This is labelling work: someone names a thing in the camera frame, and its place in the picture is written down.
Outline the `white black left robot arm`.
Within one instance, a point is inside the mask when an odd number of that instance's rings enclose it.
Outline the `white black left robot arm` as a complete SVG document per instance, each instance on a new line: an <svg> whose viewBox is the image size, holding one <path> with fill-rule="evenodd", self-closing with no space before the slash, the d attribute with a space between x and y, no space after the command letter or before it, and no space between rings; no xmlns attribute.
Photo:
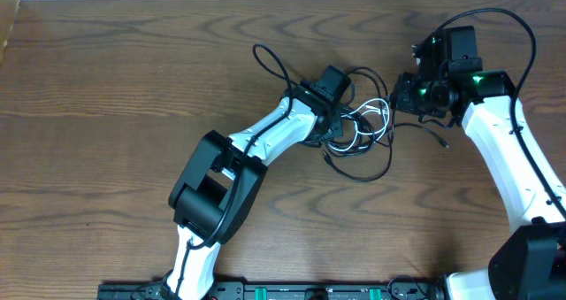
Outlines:
<svg viewBox="0 0 566 300"><path fill-rule="evenodd" d="M249 215L269 164L297 143L319 148L342 134L340 99L350 83L341 69L328 66L255 125L228 136L212 130L200 140L168 199L180 240L163 298L206 296L219 249Z"/></svg>

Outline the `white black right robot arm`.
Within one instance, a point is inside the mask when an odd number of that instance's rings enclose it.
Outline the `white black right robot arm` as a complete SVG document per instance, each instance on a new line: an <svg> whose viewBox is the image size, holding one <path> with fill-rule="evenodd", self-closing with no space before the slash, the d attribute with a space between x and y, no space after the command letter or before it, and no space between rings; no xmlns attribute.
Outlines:
<svg viewBox="0 0 566 300"><path fill-rule="evenodd" d="M484 269L447 275L444 299L563 299L565 188L528 127L505 71L486 71L472 26L432 32L412 48L391 106L420 119L451 117L485 160L501 195L510 237Z"/></svg>

